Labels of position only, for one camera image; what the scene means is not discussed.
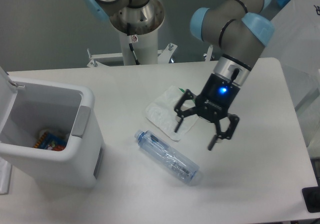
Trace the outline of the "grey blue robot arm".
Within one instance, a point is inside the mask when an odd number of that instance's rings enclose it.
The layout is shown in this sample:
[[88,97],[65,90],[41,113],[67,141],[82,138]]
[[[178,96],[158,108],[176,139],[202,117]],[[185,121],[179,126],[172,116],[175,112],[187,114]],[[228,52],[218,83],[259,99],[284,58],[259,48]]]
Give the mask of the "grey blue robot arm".
[[[157,62],[156,35],[164,21],[164,9],[158,0],[84,0],[91,13],[101,21],[110,21],[120,34],[123,62],[126,65]],[[215,125],[208,148],[218,140],[231,139],[239,117],[228,109],[268,45],[274,26],[260,15],[271,0],[225,0],[216,9],[200,8],[190,22],[191,34],[222,51],[201,93],[190,90],[179,99],[174,111],[180,120],[197,115]]]

